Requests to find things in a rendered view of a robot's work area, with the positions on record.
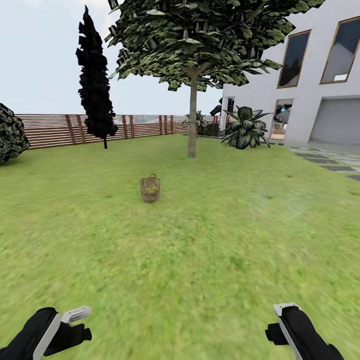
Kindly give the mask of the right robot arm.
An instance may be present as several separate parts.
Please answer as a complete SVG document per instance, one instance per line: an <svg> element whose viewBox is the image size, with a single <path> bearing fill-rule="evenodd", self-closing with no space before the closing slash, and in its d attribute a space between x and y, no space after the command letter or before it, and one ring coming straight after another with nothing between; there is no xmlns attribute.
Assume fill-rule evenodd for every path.
<svg viewBox="0 0 360 360"><path fill-rule="evenodd" d="M266 337L276 346L289 345L297 360L345 360L340 351L327 345L308 315L294 303L274 304L279 323L270 323Z"/></svg>

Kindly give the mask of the wicker basket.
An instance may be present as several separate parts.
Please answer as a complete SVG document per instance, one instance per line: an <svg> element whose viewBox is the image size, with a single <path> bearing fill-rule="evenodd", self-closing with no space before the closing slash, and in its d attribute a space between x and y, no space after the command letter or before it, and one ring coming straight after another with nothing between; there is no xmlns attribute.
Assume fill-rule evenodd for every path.
<svg viewBox="0 0 360 360"><path fill-rule="evenodd" d="M161 184L161 180L158 179L156 176L153 178L153 176L151 175L150 177L147 178L143 178L139 181L139 186L140 186L140 190L142 193L142 199L144 202L146 203L154 203L156 201L158 201L159 199L159 193L160 193L160 184ZM151 186L152 188L152 193L151 195L149 195L149 189L147 189L148 193L148 197L146 196L146 194L143 194L146 190L146 187L149 188Z"/></svg>

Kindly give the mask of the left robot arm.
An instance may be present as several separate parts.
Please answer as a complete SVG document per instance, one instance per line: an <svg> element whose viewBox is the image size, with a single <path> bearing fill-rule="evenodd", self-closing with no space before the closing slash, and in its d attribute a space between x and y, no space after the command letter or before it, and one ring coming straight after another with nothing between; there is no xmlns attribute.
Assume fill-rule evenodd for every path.
<svg viewBox="0 0 360 360"><path fill-rule="evenodd" d="M44 307L37 311L24 325L23 330L7 346L0 349L0 360L40 360L91 341L90 328L83 323L72 326L72 322L89 317L92 308L83 306L64 314L54 307Z"/></svg>

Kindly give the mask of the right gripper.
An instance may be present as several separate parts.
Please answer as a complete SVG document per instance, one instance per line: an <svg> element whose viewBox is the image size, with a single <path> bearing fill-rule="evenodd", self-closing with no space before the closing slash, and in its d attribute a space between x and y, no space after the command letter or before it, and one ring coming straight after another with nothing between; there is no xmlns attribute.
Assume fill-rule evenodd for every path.
<svg viewBox="0 0 360 360"><path fill-rule="evenodd" d="M273 341L276 346L289 344L279 323L270 323L265 330L265 334L267 339Z"/></svg>

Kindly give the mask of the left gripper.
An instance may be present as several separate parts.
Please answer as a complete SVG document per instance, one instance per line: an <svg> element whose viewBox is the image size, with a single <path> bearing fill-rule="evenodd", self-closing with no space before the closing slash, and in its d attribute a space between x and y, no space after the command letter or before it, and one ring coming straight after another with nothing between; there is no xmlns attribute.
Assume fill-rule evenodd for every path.
<svg viewBox="0 0 360 360"><path fill-rule="evenodd" d="M53 347L48 347L43 356L48 357L57 352L61 352L81 344L83 341L91 341L92 333L90 328L85 328L83 323L70 326L65 324L65 333L60 342Z"/></svg>

